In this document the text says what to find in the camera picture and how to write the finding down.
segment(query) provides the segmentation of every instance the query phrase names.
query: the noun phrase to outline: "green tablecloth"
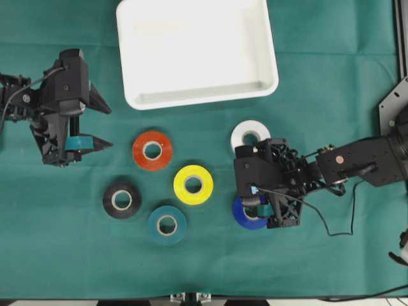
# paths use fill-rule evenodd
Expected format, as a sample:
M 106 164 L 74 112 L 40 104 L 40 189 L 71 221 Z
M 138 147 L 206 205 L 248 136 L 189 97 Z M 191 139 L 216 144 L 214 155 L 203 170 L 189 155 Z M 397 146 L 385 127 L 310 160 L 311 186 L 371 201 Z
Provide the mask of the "green tablecloth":
M 355 236 L 328 238 L 307 208 L 295 228 L 247 231 L 234 220 L 232 129 L 264 122 L 301 153 L 378 133 L 377 104 L 398 81 L 391 0 L 270 0 L 280 84 L 269 97 L 137 112 L 125 102 L 115 21 L 118 0 L 2 0 L 0 70 L 33 79 L 61 50 L 80 47 L 92 81 L 112 107 L 87 112 L 82 131 L 114 147 L 59 169 L 41 164 L 27 123 L 6 124 L 0 137 L 0 298 L 135 298 L 179 291 L 218 295 L 362 295 L 407 283 L 398 251 L 407 226 L 403 184 L 357 192 Z M 175 154 L 157 173 L 139 169 L 131 146 L 157 128 Z M 179 202 L 176 172 L 198 163 L 214 176 L 211 199 Z M 143 194 L 140 212 L 109 217 L 101 198 L 125 176 Z M 351 187 L 344 198 L 307 197 L 332 231 L 349 228 Z M 188 234 L 155 245 L 147 218 L 175 205 Z

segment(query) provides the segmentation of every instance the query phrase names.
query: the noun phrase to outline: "wire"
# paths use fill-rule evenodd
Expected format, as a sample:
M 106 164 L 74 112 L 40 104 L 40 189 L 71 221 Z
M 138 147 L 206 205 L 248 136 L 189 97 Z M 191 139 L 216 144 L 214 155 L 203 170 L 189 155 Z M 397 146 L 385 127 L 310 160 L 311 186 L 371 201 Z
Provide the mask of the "wire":
M 400 298 L 397 298 L 397 300 L 398 300 L 402 305 L 408 306 L 408 304 L 404 303 Z
M 274 193 L 274 194 L 277 194 L 279 196 L 284 196 L 284 197 L 286 197 L 286 198 L 288 198 L 290 200 L 293 200 L 293 201 L 299 201 L 300 203 L 303 203 L 304 205 L 306 205 L 309 208 L 313 209 L 318 214 L 320 220 L 323 222 L 323 225 L 324 225 L 324 228 L 326 229 L 327 235 L 329 237 L 335 237 L 335 236 L 342 236 L 342 235 L 348 235 L 348 236 L 353 236 L 354 235 L 354 214 L 355 214 L 355 211 L 356 211 L 356 188 L 362 182 L 364 182 L 364 180 L 359 181 L 353 187 L 353 211 L 352 211 L 352 216 L 351 216 L 350 232 L 349 233 L 334 233 L 334 234 L 330 233 L 330 230 L 329 230 L 329 227 L 327 225 L 326 219 L 323 217 L 323 214 L 320 212 L 320 210 L 317 207 L 315 207 L 315 206 L 313 206 L 313 205 L 311 205 L 311 204 L 309 204 L 309 203 L 307 203 L 307 202 L 305 202 L 305 201 L 303 201 L 301 199 L 295 198 L 294 196 L 290 196 L 288 194 L 280 193 L 278 191 L 273 191 L 273 190 L 269 190 L 269 189 L 263 189 L 263 188 L 260 188 L 258 186 L 255 186 L 255 187 L 258 188 L 260 191 L 264 191 L 266 193 Z
M 353 186 L 353 212 L 351 213 L 351 225 L 350 225 L 350 232 L 354 234 L 354 217 L 356 212 L 356 190 L 358 185 L 360 185 L 364 180 L 361 180 L 354 184 Z
M 52 71 L 50 71 L 46 76 L 44 76 L 43 78 L 39 78 L 38 80 L 34 81 L 33 83 L 30 83 L 27 86 L 24 86 L 22 88 L 20 88 L 18 91 L 14 92 L 7 100 L 6 105 L 4 106 L 4 110 L 3 110 L 3 114 L 1 116 L 1 121 L 0 121 L 0 133 L 3 132 L 3 128 L 4 128 L 4 121 L 6 119 L 6 114 L 7 114 L 7 108 L 10 106 L 12 99 L 17 95 L 20 94 L 21 92 L 25 91 L 26 89 L 41 83 L 42 81 L 45 81 L 46 79 L 48 79 L 49 77 L 51 77 L 54 73 L 57 73 L 60 70 L 64 70 L 63 67 L 60 68 L 56 68 Z
M 400 291 L 403 289 L 408 289 L 408 284 L 403 285 L 403 286 L 399 286 L 399 287 L 395 287 L 395 288 L 391 288 L 389 290 L 386 291 L 382 291 L 382 292 L 378 292 L 375 293 L 373 295 L 362 295 L 356 298 L 328 298 L 328 299 L 322 299 L 321 301 L 325 301 L 325 302 L 332 302 L 332 303 L 339 303 L 339 302 L 350 302 L 350 301 L 359 301 L 359 300 L 365 300 L 367 298 L 377 298 L 379 296 L 384 296 L 387 295 L 388 293 L 392 293 L 395 291 Z

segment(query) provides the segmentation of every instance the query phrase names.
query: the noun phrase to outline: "blue tape roll in gripper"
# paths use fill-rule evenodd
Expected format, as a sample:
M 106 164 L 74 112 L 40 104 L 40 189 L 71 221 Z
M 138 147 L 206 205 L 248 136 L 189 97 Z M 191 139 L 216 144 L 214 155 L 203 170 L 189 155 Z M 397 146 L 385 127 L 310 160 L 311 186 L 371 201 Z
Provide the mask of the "blue tape roll in gripper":
M 93 148 L 94 140 L 91 136 L 71 136 L 66 139 L 65 151 L 78 151 Z
M 244 206 L 240 198 L 237 198 L 234 202 L 233 213 L 239 225 L 248 230 L 259 230 L 264 228 L 268 223 L 267 219 L 251 218 L 245 215 Z

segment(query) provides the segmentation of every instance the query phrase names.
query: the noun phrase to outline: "tape roll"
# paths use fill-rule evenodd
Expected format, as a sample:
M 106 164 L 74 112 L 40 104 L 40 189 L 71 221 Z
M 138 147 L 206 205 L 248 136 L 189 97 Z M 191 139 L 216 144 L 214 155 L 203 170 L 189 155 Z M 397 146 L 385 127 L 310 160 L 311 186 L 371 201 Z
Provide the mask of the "tape roll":
M 231 135 L 231 147 L 233 152 L 235 152 L 236 147 L 245 145 L 244 138 L 247 135 L 254 135 L 259 142 L 271 138 L 270 132 L 264 124 L 255 120 L 243 121 L 235 127 Z
M 93 149 L 94 140 L 92 136 L 70 136 L 65 142 L 65 151 L 78 151 Z
M 186 188 L 189 179 L 197 178 L 201 183 L 201 189 L 197 193 L 190 193 Z M 177 198 L 187 205 L 200 205 L 206 202 L 214 190 L 214 182 L 210 172 L 197 165 L 182 168 L 175 176 L 173 182 L 174 193 Z
M 160 226 L 160 222 L 164 219 L 171 219 L 174 223 L 174 228 L 169 233 Z M 155 243 L 175 245 L 187 233 L 187 220 L 181 210 L 173 206 L 162 206 L 153 211 L 147 219 L 147 231 Z
M 120 206 L 117 197 L 125 194 L 129 197 L 129 203 L 126 206 Z M 127 219 L 137 213 L 142 204 L 142 197 L 139 190 L 127 182 L 118 182 L 111 184 L 103 195 L 103 208 L 112 217 L 116 219 Z
M 146 155 L 149 145 L 157 145 L 160 153 L 155 158 Z M 148 131 L 141 134 L 133 144 L 133 159 L 145 170 L 158 171 L 166 167 L 173 158 L 173 146 L 170 139 L 163 133 Z
M 260 219 L 257 217 L 249 217 L 245 213 L 245 208 L 242 205 L 242 201 L 240 198 L 237 198 L 233 205 L 233 213 L 235 220 L 241 225 L 242 227 L 248 230 L 259 230 L 264 228 L 268 223 L 267 219 Z

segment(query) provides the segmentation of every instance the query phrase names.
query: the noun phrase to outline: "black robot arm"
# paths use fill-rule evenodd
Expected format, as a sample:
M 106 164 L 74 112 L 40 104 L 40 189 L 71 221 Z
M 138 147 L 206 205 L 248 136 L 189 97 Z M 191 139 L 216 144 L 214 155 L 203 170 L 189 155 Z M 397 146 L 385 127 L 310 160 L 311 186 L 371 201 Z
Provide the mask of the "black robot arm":
M 39 89 L 32 86 L 41 83 Z M 79 117 L 86 108 L 110 113 L 105 100 L 89 81 L 80 49 L 65 50 L 41 80 L 0 74 L 0 132 L 5 120 L 28 120 L 44 164 L 67 166 L 82 155 L 112 144 L 80 133 Z
M 301 201 L 311 192 L 346 193 L 344 183 L 361 177 L 376 187 L 408 180 L 408 108 L 398 115 L 389 135 L 365 138 L 336 148 L 299 156 L 286 139 L 271 138 L 235 149 L 235 178 L 244 207 L 258 212 L 271 205 L 268 228 L 300 223 Z

